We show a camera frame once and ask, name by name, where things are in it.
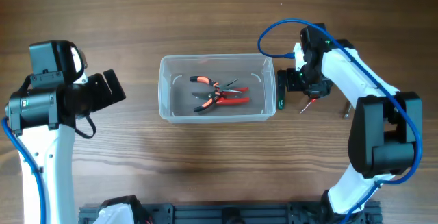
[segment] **wooden table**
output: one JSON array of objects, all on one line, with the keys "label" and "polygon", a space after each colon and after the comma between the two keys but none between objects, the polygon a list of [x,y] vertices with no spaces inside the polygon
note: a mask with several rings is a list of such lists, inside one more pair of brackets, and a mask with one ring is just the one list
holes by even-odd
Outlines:
[{"label": "wooden table", "polygon": [[[158,114],[165,55],[257,53],[257,38],[283,18],[325,22],[378,75],[423,101],[424,155],[415,177],[384,186],[385,223],[438,222],[438,0],[0,0],[0,100],[31,73],[28,46],[70,40],[88,74],[114,69],[126,100],[92,115],[98,132],[77,137],[77,208],[121,195],[142,203],[318,200],[346,169],[351,120],[339,89],[314,103],[288,93],[262,123],[171,125]],[[273,30],[263,47],[289,51],[302,25]],[[292,65],[275,61],[275,67]],[[87,130],[83,121],[81,129]],[[0,133],[0,216],[23,222],[21,167]]]}]

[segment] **black bracket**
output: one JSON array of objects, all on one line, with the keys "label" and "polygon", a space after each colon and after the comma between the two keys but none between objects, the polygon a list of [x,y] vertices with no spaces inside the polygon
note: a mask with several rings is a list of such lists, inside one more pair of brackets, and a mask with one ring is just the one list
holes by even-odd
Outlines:
[{"label": "black bracket", "polygon": [[236,207],[226,207],[222,209],[222,224],[245,224],[240,216],[240,209]]},{"label": "black bracket", "polygon": [[38,42],[29,46],[34,72],[31,78],[33,89],[69,85],[82,76],[86,65],[79,55],[81,69],[76,71],[72,49],[79,53],[76,45],[66,40]]},{"label": "black bracket", "polygon": [[[414,92],[399,92],[395,99],[422,132],[422,102]],[[396,128],[385,131],[385,123]],[[406,121],[387,97],[367,96],[357,100],[348,139],[348,157],[364,178],[402,174],[412,166],[415,137]]]},{"label": "black bracket", "polygon": [[96,112],[126,98],[114,70],[104,71],[103,76],[102,74],[89,76],[88,83],[85,84],[92,97],[90,112]]},{"label": "black bracket", "polygon": [[310,83],[306,80],[303,69],[299,72],[295,68],[287,69],[287,91],[300,91],[309,96],[310,99],[318,99],[330,94],[333,82],[326,77],[321,77],[321,80],[316,83]]},{"label": "black bracket", "polygon": [[[316,23],[315,25],[326,30],[324,23]],[[306,62],[301,73],[303,73],[307,84],[317,84],[324,77],[321,70],[324,53],[337,49],[337,46],[322,32],[310,26],[301,30],[300,38]],[[354,49],[354,46],[346,39],[338,39],[337,42],[344,48]]]}]

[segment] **pliers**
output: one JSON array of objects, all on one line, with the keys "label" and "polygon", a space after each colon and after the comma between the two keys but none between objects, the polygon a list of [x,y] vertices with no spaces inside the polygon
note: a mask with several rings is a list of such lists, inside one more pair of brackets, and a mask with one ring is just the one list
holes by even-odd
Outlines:
[{"label": "pliers", "polygon": [[211,80],[208,77],[202,77],[202,76],[191,76],[190,77],[191,82],[201,82],[205,84],[209,84],[210,86],[213,86],[215,88],[212,92],[196,92],[192,93],[195,97],[198,97],[200,99],[208,100],[203,105],[200,105],[199,107],[196,107],[193,109],[195,112],[200,112],[208,107],[210,107],[213,104],[218,105],[238,105],[238,104],[245,104],[250,101],[249,97],[243,97],[243,98],[237,98],[237,99],[227,99],[227,96],[229,95],[235,95],[235,94],[242,94],[246,91],[248,91],[248,87],[246,88],[236,88],[233,90],[225,89],[228,88],[231,84],[237,81],[237,79],[229,82],[228,84],[219,85],[218,82]]}]

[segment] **metal mounting base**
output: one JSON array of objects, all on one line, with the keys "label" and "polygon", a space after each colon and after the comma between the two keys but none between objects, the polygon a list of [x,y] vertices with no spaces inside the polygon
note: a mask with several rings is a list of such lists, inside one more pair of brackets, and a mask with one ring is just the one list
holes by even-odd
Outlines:
[{"label": "metal mounting base", "polygon": [[[293,202],[267,205],[173,206],[171,204],[144,204],[154,218],[154,224],[222,224],[222,210],[237,208],[246,224],[322,224],[318,221],[320,202]],[[98,207],[79,209],[78,224],[93,224]],[[349,224],[381,224],[380,203],[366,203],[362,212],[355,214]]]}]

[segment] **clear plastic box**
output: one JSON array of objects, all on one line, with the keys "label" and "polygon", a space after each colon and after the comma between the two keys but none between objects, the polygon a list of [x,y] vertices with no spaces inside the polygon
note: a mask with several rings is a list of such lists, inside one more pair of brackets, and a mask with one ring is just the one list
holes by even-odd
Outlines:
[{"label": "clear plastic box", "polygon": [[[191,82],[190,76],[205,76],[219,84],[239,79],[230,88],[249,87],[248,92],[236,97],[250,97],[250,102],[242,105],[213,104],[196,113],[193,108],[207,101],[195,97],[192,92],[209,92],[214,88]],[[265,121],[276,112],[272,58],[258,53],[166,56],[159,68],[158,104],[159,115],[171,123]]]}]

